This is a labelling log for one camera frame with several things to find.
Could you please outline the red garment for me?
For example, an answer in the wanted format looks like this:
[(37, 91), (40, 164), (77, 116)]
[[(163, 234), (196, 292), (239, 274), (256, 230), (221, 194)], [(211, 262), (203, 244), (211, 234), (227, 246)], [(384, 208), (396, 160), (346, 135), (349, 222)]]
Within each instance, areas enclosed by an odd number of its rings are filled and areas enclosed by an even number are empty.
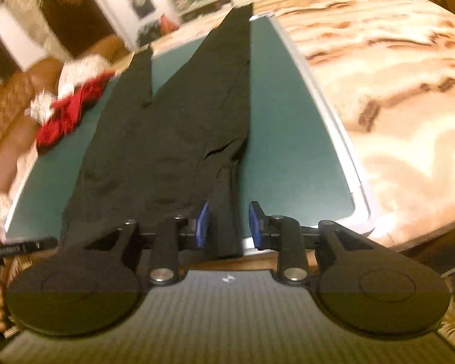
[(79, 126), (83, 113), (98, 103), (114, 75), (114, 72), (102, 73), (86, 81), (73, 94), (52, 103), (52, 115), (36, 135), (38, 153), (48, 151)]

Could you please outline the black trousers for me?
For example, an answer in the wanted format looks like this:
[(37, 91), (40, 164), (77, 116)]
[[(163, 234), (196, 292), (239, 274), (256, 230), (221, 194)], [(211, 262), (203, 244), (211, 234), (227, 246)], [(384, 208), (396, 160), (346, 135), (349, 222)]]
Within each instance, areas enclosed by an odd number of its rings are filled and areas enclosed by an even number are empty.
[(251, 6), (232, 9), (159, 89), (150, 51), (115, 86), (63, 212), (60, 246), (134, 219), (144, 233), (209, 206), (206, 250), (238, 256), (238, 165), (250, 130)]

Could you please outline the green table mat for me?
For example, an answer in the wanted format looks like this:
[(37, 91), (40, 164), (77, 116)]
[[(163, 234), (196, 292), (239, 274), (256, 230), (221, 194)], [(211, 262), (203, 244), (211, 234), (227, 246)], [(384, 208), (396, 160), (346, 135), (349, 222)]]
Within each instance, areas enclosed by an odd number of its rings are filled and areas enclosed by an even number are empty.
[[(10, 241), (55, 237), (104, 102), (29, 169), (5, 231)], [(251, 18), (251, 133), (241, 164), (242, 207), (260, 203), (303, 225), (330, 219), (367, 235), (374, 223), (362, 166), (295, 44), (271, 14)]]

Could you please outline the brown leather sofa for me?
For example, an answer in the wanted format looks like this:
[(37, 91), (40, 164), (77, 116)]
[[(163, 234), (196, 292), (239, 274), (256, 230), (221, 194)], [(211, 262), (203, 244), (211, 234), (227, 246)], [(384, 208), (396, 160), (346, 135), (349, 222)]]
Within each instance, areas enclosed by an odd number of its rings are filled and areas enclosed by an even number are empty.
[(0, 84), (0, 193), (9, 191), (17, 159), (29, 151), (38, 130), (38, 123), (24, 115), (25, 109), (40, 92), (57, 93), (63, 66), (62, 61), (46, 57)]

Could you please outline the white lace sofa cover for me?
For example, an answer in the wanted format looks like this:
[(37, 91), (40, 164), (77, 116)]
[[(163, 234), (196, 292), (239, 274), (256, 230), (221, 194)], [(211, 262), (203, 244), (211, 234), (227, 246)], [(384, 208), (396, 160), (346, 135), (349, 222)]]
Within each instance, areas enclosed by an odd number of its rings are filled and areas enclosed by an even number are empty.
[[(52, 103), (73, 94), (89, 79), (111, 71), (112, 59), (98, 53), (90, 53), (83, 58), (64, 62), (60, 73), (57, 93), (44, 90), (31, 101), (24, 115), (38, 123), (38, 130), (52, 115)], [(36, 137), (29, 151), (17, 159), (17, 174), (9, 191), (0, 193), (0, 241), (6, 241), (5, 222), (12, 205), (18, 196), (19, 188), (26, 180), (26, 175), (38, 158)]]

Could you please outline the black bag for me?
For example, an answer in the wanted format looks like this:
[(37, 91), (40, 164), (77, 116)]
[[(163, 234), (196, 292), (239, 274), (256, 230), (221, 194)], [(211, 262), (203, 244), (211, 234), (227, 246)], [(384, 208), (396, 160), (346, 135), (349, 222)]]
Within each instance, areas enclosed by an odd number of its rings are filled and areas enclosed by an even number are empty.
[(137, 31), (136, 35), (136, 45), (142, 47), (145, 44), (150, 44), (151, 42), (159, 39), (162, 36), (162, 30), (160, 21), (150, 22), (146, 25), (143, 25)]

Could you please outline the orange plastic bag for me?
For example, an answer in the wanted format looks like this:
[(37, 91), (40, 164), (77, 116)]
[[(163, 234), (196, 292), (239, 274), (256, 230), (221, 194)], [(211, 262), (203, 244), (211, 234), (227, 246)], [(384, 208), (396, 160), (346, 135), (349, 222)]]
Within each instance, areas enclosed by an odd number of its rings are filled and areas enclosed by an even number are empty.
[(174, 31), (178, 30), (180, 27), (174, 20), (172, 20), (166, 14), (163, 14), (160, 17), (159, 24), (160, 24), (161, 36), (168, 35)]

